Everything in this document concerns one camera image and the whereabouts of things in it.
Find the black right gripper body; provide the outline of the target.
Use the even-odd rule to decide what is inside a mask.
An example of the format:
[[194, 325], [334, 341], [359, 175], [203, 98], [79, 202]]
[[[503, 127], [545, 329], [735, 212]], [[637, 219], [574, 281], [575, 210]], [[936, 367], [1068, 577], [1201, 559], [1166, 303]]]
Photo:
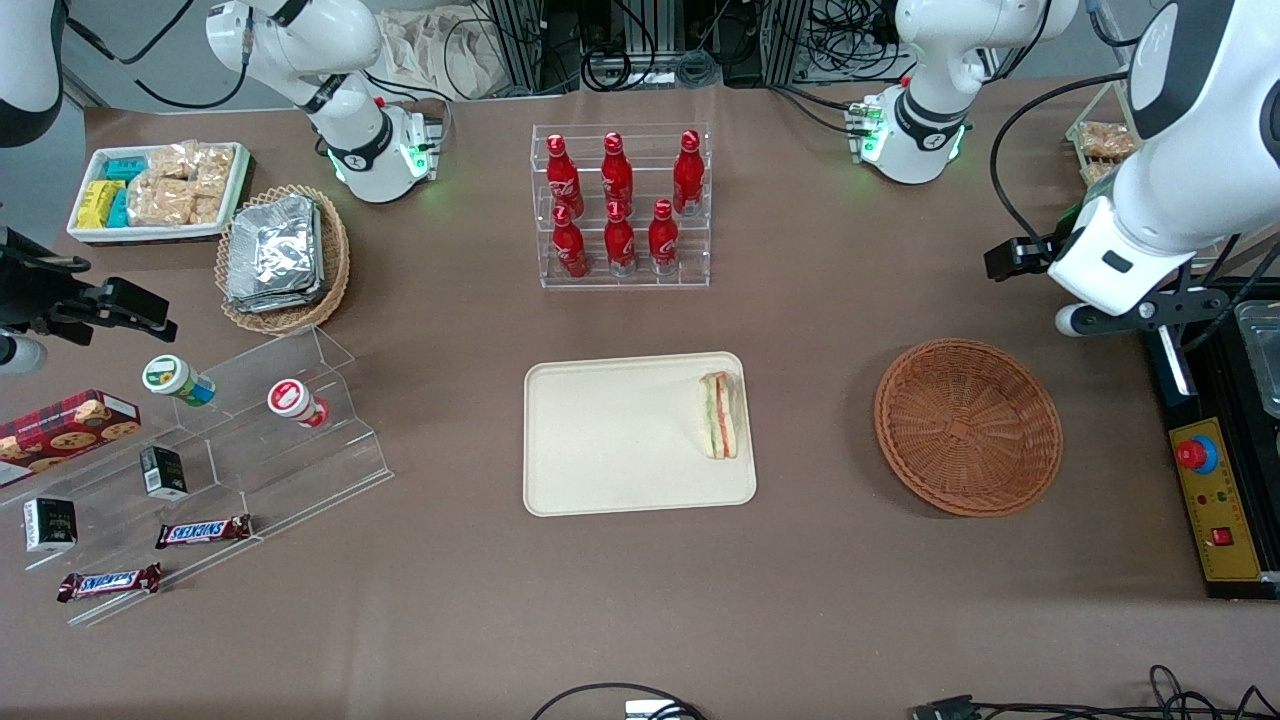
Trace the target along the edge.
[[19, 332], [61, 307], [73, 307], [91, 269], [79, 256], [60, 256], [12, 229], [1, 229], [1, 324]]

